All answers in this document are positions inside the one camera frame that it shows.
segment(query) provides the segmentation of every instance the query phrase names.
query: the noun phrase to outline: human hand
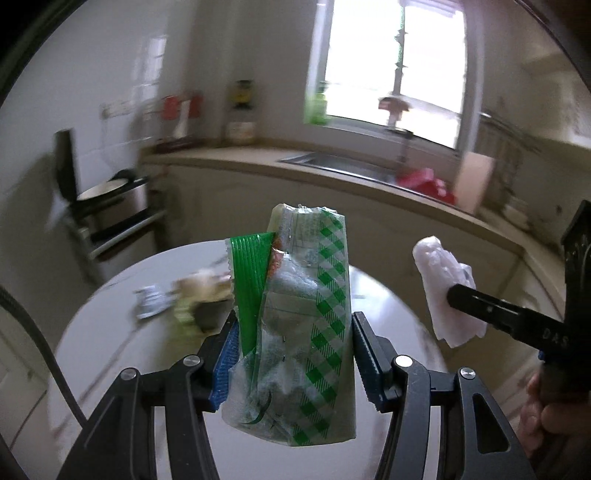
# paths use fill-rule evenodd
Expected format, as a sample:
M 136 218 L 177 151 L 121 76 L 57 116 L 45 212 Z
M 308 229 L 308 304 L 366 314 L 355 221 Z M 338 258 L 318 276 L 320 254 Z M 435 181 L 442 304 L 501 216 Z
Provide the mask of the human hand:
M 527 384 L 528 400 L 521 409 L 517 438 L 530 458 L 542 445 L 544 433 L 568 436 L 591 435 L 591 404 L 551 403 L 540 401 L 540 373 Z

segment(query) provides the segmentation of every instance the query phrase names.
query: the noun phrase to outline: screw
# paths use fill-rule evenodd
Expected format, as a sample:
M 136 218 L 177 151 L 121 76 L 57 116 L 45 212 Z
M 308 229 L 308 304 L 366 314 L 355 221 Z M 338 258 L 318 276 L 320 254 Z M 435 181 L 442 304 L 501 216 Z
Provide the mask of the screw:
M 399 367 L 410 367 L 413 364 L 413 359 L 406 355 L 398 355 L 394 360 Z
M 463 376 L 466 380 L 472 380 L 473 378 L 476 378 L 476 372 L 468 367 L 463 367 L 460 370 L 460 375 Z
M 121 380 L 132 380 L 138 373 L 136 372 L 135 368 L 126 368 L 121 372 Z
M 197 355 L 189 355 L 183 358 L 183 365 L 185 367 L 196 367 L 201 363 L 201 359 Z

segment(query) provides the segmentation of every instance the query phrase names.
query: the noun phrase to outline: round table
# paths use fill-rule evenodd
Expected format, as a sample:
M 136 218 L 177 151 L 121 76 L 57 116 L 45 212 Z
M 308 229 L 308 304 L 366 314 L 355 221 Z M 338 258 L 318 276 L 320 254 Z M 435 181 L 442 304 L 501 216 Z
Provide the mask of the round table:
M 158 284 L 165 291 L 174 281 L 210 267 L 228 270 L 225 243 L 203 242 L 147 258 L 108 281 L 80 308 L 68 325 L 56 358 L 85 415 L 126 367 L 142 373 L 167 369 L 199 349 L 203 335 L 179 324 L 171 309 L 148 320 L 134 316 L 135 290 Z M 437 345 L 414 313 L 382 284 L 351 267 L 352 311 L 363 311 L 375 333 L 388 338 L 398 353 L 426 368 L 445 371 Z M 258 478 L 301 480 L 374 478 L 388 431 L 390 414 L 380 414 L 367 401 L 355 368 L 357 438 L 335 445 L 286 447 L 265 442 L 226 425 L 219 414 L 204 414 L 213 456 L 222 480 Z M 171 478 L 164 428 L 164 408 L 156 409 L 158 479 Z M 63 462 L 80 432 L 53 380 L 48 389 L 48 417 Z M 427 478 L 435 478 L 439 449 L 439 412 L 431 409 Z

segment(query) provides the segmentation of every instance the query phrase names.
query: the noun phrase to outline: black cable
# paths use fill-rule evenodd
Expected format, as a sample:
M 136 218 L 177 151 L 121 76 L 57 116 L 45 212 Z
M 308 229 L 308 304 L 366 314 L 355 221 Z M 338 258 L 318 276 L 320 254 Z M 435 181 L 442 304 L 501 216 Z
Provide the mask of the black cable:
M 47 368 L 52 374 L 53 379 L 56 381 L 57 388 L 60 389 L 64 400 L 72 411 L 72 414 L 75 416 L 76 420 L 78 420 L 80 426 L 84 428 L 84 425 L 86 424 L 86 417 L 82 413 L 78 402 L 74 398 L 74 395 L 72 394 L 72 391 L 70 390 L 70 387 L 68 386 L 59 365 L 57 365 L 56 358 L 53 356 L 53 352 L 51 351 L 51 347 L 47 343 L 47 340 L 45 340 L 45 337 L 27 311 L 1 285 L 0 307 L 3 307 L 10 315 L 12 315 L 15 320 L 25 329 L 29 337 L 31 337 L 31 340 L 33 340 L 35 346 L 41 353 L 43 360 L 45 360 Z
M 0 478 L 2 480 L 29 480 L 21 466 L 12 455 L 4 438 L 0 435 Z

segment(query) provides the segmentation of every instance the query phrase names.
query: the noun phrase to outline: kitchen counter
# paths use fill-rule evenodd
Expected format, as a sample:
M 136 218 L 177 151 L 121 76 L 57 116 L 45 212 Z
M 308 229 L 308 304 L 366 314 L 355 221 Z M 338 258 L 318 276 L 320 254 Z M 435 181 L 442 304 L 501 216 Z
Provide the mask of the kitchen counter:
M 517 254 L 534 272 L 557 310 L 564 313 L 563 260 L 499 215 L 481 209 L 481 219 L 478 219 L 409 190 L 318 168 L 280 163 L 280 160 L 306 153 L 268 147 L 198 148 L 163 155 L 147 154 L 141 163 L 240 171 L 293 180 L 362 196 L 432 218 Z
M 523 247 L 522 258 L 525 264 L 544 286 L 556 309 L 564 315 L 566 305 L 564 260 L 497 213 L 481 208 L 478 215 L 499 233 Z
M 523 253 L 519 243 L 500 234 L 485 222 L 420 194 L 346 174 L 302 165 L 280 163 L 280 160 L 306 153 L 309 152 L 266 147 L 197 148 L 164 155 L 146 155 L 141 159 L 141 163 L 257 173 L 328 187 L 438 220 L 476 235 L 515 254 L 521 255 Z

